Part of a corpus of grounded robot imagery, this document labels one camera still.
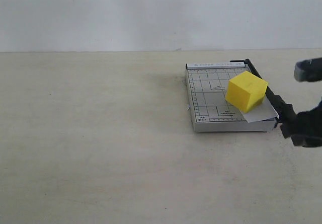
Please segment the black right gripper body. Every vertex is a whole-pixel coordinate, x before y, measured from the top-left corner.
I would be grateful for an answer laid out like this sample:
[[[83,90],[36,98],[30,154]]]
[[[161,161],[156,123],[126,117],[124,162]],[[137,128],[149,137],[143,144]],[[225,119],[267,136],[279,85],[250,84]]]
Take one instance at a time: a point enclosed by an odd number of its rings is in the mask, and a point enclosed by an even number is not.
[[[321,101],[311,110],[299,112],[297,117],[300,119],[301,126],[304,127],[302,147],[321,147]]]

